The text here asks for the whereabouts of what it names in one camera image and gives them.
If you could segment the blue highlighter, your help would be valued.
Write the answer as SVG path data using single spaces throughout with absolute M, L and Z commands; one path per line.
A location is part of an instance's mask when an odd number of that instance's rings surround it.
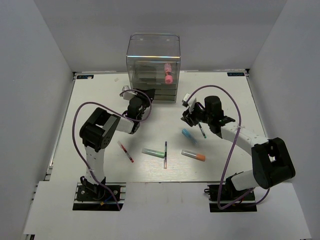
M 181 133 L 189 139 L 194 145 L 198 144 L 198 141 L 194 138 L 194 136 L 185 128 L 182 129 Z

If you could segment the green pen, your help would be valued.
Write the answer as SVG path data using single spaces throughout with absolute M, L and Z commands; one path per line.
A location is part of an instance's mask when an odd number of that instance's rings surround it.
M 206 138 L 207 138 L 207 135 L 206 135 L 206 133 L 205 133 L 205 131 L 204 131 L 201 123 L 198 123 L 198 126 L 199 126 L 199 129 L 200 129 L 201 134 L 203 135 L 204 139 L 206 139 Z

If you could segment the pink capped marker bottle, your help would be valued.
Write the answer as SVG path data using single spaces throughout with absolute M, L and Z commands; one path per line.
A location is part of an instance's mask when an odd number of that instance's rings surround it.
M 172 66 L 170 63 L 165 63 L 164 64 L 164 82 L 166 84 L 172 84 L 173 83 L 173 74 L 172 74 Z

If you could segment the clear drawer organizer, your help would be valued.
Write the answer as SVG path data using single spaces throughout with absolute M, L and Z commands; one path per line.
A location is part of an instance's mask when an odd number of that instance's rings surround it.
M 164 65 L 171 64 L 173 83 L 165 83 Z M 134 33 L 126 52 L 126 67 L 133 89 L 155 89 L 155 101 L 175 102 L 181 67 L 180 37 L 170 33 Z

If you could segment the orange highlighter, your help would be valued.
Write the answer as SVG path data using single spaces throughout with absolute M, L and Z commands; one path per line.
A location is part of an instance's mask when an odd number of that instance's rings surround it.
M 195 153 L 195 152 L 192 152 L 192 151 L 183 149 L 183 150 L 181 151 L 181 154 L 182 154 L 183 156 L 186 156 L 186 157 L 189 157 L 189 158 L 198 160 L 198 161 L 202 161 L 202 162 L 205 162 L 205 161 L 206 161 L 206 156 L 203 155 L 203 154 L 200 154 L 200 153 Z

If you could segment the green highlighter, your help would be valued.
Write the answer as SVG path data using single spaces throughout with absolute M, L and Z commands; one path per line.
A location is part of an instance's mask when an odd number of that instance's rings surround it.
M 157 158 L 161 158 L 161 159 L 165 158 L 165 153 L 162 151 L 157 151 L 157 150 L 153 150 L 153 149 L 149 149 L 149 148 L 143 148 L 141 152 L 143 154 L 146 154 L 149 156 L 153 156 L 153 157 L 157 157 Z

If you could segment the red pen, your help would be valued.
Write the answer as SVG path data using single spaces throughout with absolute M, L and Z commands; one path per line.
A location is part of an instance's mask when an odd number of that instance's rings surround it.
M 119 145 L 119 147 L 124 151 L 124 153 L 126 154 L 126 156 L 128 157 L 128 159 L 134 163 L 134 159 L 131 157 L 131 155 L 129 154 L 129 152 L 127 151 L 127 149 L 124 147 L 124 145 L 118 141 L 117 144 Z

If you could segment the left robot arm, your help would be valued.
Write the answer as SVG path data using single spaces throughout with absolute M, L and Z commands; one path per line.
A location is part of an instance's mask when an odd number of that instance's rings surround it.
M 129 101 L 127 110 L 120 114 L 106 107 L 97 107 L 80 128 L 79 136 L 86 152 L 86 174 L 80 182 L 94 199 L 99 200 L 106 193 L 104 154 L 114 133 L 134 134 L 147 119 L 143 116 L 146 109 L 152 108 L 155 93 L 154 88 L 142 90 L 124 86 L 120 95 Z

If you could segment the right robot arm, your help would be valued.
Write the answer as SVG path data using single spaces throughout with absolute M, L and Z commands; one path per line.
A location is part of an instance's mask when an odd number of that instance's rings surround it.
M 269 189 L 295 177 L 296 170 L 285 142 L 279 138 L 268 139 L 259 136 L 224 114 L 218 96 L 207 96 L 204 104 L 186 94 L 182 100 L 186 107 L 181 120 L 189 126 L 204 123 L 210 131 L 223 140 L 235 142 L 236 146 L 251 156 L 252 169 L 228 177 L 222 189 L 236 200 L 245 190 L 261 187 Z

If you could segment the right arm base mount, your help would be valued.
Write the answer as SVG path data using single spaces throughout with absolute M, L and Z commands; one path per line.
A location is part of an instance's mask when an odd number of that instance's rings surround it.
M 230 196 L 224 188 L 223 185 L 221 196 L 220 196 L 220 206 L 224 207 L 225 205 L 235 201 L 240 196 L 244 195 L 247 190 L 242 190 L 236 196 Z M 241 199 L 237 200 L 231 206 L 226 209 L 220 209 L 218 207 L 218 184 L 210 184 L 204 189 L 204 194 L 208 196 L 209 201 L 209 210 L 211 213 L 249 213 L 249 212 L 257 212 L 256 206 L 256 197 L 255 193 L 252 190 L 246 196 L 243 196 Z

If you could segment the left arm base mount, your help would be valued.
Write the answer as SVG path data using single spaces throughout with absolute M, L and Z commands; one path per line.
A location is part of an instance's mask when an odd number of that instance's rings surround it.
M 111 183 L 107 187 L 113 192 L 120 210 L 125 203 L 126 197 L 126 184 L 125 183 Z M 95 196 L 92 192 L 86 189 L 80 182 L 77 183 L 73 211 L 96 211 L 96 212 L 114 212 L 119 211 L 119 208 L 106 189 L 102 191 L 101 196 Z

